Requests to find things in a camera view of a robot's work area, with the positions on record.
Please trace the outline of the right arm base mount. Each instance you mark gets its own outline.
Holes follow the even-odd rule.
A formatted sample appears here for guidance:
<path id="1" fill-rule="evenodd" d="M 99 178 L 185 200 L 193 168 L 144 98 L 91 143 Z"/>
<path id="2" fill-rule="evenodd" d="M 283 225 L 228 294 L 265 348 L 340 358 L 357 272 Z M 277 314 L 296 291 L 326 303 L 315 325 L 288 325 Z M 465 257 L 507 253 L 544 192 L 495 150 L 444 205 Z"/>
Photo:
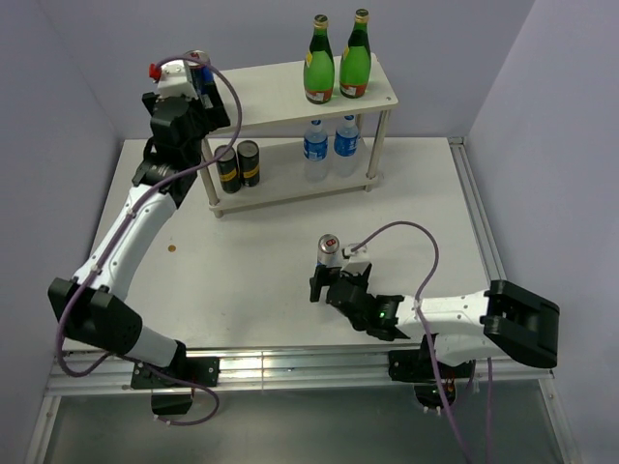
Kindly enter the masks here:
<path id="1" fill-rule="evenodd" d="M 392 381 L 412 384 L 417 401 L 424 410 L 438 411 L 443 407 L 438 384 L 433 374 L 429 354 L 422 349 L 392 350 L 388 352 L 388 374 Z M 465 389 L 472 387 L 476 362 L 457 366 L 438 364 L 441 386 L 450 406 L 457 402 L 457 380 L 466 379 Z"/>

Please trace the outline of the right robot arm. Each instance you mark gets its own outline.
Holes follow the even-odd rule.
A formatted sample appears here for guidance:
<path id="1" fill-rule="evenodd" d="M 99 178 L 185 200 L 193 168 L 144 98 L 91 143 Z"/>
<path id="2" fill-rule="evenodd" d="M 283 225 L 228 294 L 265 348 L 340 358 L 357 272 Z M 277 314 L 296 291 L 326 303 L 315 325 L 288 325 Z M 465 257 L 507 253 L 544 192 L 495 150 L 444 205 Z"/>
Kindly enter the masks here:
<path id="1" fill-rule="evenodd" d="M 352 328 L 383 341 L 433 336 L 419 353 L 428 376 L 450 366 L 506 355 L 517 363 L 542 369 L 557 366 L 559 306 L 508 280 L 494 280 L 487 290 L 472 294 L 423 298 L 372 295 L 368 292 L 371 264 L 347 268 L 319 265 L 309 280 L 309 300 L 320 300 L 348 319 Z"/>

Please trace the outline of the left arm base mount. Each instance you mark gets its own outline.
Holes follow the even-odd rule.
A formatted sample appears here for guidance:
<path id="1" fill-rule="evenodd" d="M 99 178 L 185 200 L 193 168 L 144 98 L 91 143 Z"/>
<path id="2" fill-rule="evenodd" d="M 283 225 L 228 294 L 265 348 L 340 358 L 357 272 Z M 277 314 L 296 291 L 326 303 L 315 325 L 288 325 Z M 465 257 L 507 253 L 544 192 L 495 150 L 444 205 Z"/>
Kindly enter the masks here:
<path id="1" fill-rule="evenodd" d="M 134 391 L 151 392 L 151 410 L 162 419 L 184 416 L 192 407 L 198 392 L 205 392 L 215 400 L 213 416 L 221 401 L 213 391 L 218 384 L 220 359 L 218 357 L 189 357 L 182 366 L 153 367 L 136 363 L 130 387 Z"/>

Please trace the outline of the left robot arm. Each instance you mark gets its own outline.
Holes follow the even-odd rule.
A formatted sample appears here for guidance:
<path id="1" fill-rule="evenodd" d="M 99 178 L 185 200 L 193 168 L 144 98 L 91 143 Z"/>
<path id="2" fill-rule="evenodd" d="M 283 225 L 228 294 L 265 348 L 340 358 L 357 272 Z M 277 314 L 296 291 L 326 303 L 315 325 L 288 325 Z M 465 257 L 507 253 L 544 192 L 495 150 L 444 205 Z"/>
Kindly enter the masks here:
<path id="1" fill-rule="evenodd" d="M 142 102 L 152 135 L 124 207 L 88 260 L 71 278 L 55 278 L 47 295 L 58 319 L 58 349 L 76 340 L 149 363 L 165 385 L 177 386 L 189 373 L 185 345 L 149 329 L 125 299 L 150 244 L 197 177 L 202 139 L 230 119 L 215 85 L 195 97 L 146 93 Z"/>

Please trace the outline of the green glass bottle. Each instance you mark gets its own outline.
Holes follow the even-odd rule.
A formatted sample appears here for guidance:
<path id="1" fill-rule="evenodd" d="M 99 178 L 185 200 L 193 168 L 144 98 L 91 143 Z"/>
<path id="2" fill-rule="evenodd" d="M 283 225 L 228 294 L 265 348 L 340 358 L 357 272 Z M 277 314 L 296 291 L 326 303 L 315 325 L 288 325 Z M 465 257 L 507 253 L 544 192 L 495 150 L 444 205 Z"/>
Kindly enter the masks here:
<path id="1" fill-rule="evenodd" d="M 332 95 L 335 63 L 328 38 L 328 17 L 318 14 L 313 19 L 313 34 L 304 64 L 304 91 L 309 102 L 323 104 Z"/>
<path id="2" fill-rule="evenodd" d="M 368 20 L 368 10 L 356 11 L 354 26 L 340 59 L 339 89 L 349 99 L 362 97 L 368 87 L 371 71 Z"/>

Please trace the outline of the blue silver can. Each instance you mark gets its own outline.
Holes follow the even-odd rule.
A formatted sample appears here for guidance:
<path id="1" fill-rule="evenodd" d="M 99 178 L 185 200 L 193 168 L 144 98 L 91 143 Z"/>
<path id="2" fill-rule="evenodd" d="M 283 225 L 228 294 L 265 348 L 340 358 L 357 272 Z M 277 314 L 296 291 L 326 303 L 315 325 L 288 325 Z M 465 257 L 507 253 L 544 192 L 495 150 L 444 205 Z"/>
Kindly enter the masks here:
<path id="1" fill-rule="evenodd" d="M 210 62 L 210 56 L 203 50 L 190 50 L 185 53 L 186 57 L 197 59 L 203 63 Z M 214 78 L 211 71 L 194 61 L 189 61 L 188 66 L 192 76 L 192 83 L 199 97 L 206 99 L 210 96 L 209 91 L 211 85 L 214 83 Z"/>
<path id="2" fill-rule="evenodd" d="M 318 239 L 317 243 L 317 266 L 333 268 L 339 260 L 340 243 L 339 238 L 334 234 L 324 234 Z"/>

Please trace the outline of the water bottle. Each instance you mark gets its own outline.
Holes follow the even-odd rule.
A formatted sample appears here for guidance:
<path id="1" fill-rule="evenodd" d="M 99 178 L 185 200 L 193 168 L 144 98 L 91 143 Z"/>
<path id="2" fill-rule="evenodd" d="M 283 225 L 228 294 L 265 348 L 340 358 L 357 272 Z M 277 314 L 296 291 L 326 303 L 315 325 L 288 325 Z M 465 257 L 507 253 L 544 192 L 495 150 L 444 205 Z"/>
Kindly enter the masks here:
<path id="1" fill-rule="evenodd" d="M 334 151 L 334 168 L 341 178 L 350 177 L 356 169 L 356 153 L 360 138 L 359 128 L 354 115 L 347 115 L 337 126 Z"/>
<path id="2" fill-rule="evenodd" d="M 310 122 L 304 134 L 305 178 L 310 183 L 322 182 L 328 174 L 328 135 L 321 120 Z"/>

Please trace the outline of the green glass bottle front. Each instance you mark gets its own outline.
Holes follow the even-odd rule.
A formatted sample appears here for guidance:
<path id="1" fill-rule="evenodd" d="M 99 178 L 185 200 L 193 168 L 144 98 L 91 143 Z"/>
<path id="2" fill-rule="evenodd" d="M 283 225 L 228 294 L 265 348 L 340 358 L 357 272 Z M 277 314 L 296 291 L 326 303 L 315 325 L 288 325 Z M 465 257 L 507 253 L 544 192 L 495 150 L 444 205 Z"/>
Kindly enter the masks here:
<path id="1" fill-rule="evenodd" d="M 304 64 L 304 91 L 309 102 L 323 104 L 332 95 L 335 63 L 328 38 L 328 17 L 318 14 L 313 19 L 313 34 Z"/>

